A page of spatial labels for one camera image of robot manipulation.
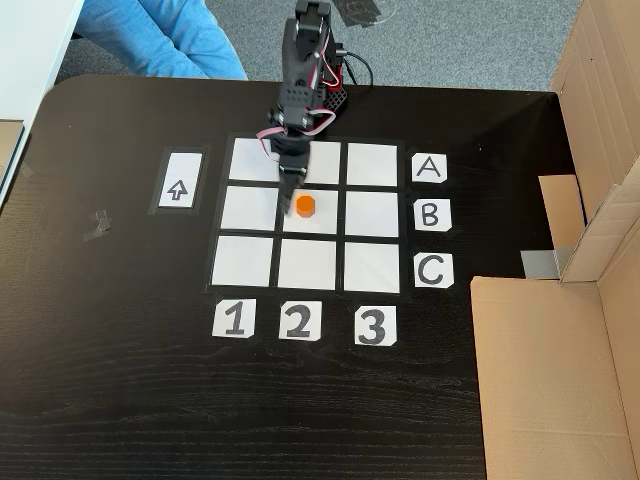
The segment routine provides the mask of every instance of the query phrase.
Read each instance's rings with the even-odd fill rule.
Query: orange block
[[[309,218],[316,211],[316,201],[308,193],[301,193],[296,197],[296,213]]]

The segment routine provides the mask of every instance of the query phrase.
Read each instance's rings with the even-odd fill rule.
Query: dark wooden table
[[[319,342],[278,340],[268,298],[254,337],[212,338],[222,159],[277,88],[93,76],[44,99],[34,174],[0,215],[0,478],[484,478],[469,282],[552,248],[537,176],[572,173],[557,98],[350,88],[332,136],[448,155],[449,180],[423,188],[455,227],[410,228],[409,249],[452,253],[455,285],[412,290],[392,348],[354,345],[339,298]],[[177,145],[210,148],[199,214],[149,215]],[[83,242],[103,209],[110,233]]]

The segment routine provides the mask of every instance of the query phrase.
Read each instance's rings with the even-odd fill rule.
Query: number 2
[[[280,309],[282,340],[315,342],[322,330],[322,302],[285,302]]]
[[[311,319],[311,310],[306,305],[294,305],[290,307],[286,312],[286,315],[293,315],[294,313],[300,314],[300,324],[292,329],[287,330],[287,337],[290,338],[309,338],[311,336],[311,332],[307,332],[304,330],[304,327],[307,326],[309,320]]]

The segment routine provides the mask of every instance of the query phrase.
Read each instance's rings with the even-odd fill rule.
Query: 3x3 grid
[[[316,208],[303,218],[279,212],[278,164],[259,141],[232,142],[214,229],[212,287],[401,293],[404,171],[397,145],[312,142],[297,193],[311,194]]]

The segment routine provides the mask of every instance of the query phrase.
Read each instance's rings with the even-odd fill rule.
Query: person's leg
[[[149,16],[211,78],[246,79],[231,42],[204,0],[139,0]]]
[[[85,0],[76,32],[118,57],[134,75],[207,77],[138,0]]]

